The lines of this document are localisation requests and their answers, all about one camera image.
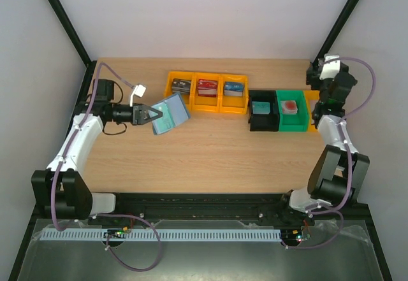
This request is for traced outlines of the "teal leather card holder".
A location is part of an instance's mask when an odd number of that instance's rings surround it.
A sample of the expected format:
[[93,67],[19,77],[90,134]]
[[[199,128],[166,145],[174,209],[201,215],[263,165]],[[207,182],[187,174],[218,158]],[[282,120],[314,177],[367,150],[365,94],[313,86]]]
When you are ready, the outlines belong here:
[[184,104],[184,101],[179,93],[172,94],[171,96],[163,99],[162,101],[158,103],[161,103],[161,102],[165,102],[168,105],[171,117],[173,119],[174,128],[182,125],[184,122],[186,122],[187,120],[191,118],[189,110],[187,109],[187,106]]

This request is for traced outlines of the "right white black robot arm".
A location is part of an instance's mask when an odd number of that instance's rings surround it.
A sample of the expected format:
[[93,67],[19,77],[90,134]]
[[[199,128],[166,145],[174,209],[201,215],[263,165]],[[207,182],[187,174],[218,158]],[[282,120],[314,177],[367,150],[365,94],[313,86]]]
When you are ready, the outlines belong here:
[[347,132],[344,105],[358,83],[339,55],[326,54],[307,70],[307,85],[318,90],[319,98],[311,111],[312,125],[321,135],[325,148],[306,187],[289,193],[289,201],[278,209],[279,220],[287,225],[300,218],[300,212],[338,211],[356,201],[370,165],[368,156],[358,152]]

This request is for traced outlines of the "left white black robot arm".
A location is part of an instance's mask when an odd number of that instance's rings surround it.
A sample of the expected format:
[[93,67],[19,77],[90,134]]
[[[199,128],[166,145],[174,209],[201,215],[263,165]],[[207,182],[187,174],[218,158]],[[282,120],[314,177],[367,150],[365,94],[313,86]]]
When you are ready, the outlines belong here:
[[112,213],[116,196],[112,193],[91,192],[83,173],[87,158],[98,136],[109,122],[140,126],[162,117],[162,112],[135,102],[146,88],[135,85],[129,103],[114,102],[114,82],[95,83],[92,93],[79,102],[64,143],[44,170],[31,177],[36,207],[43,217],[57,219],[86,219],[90,215]]

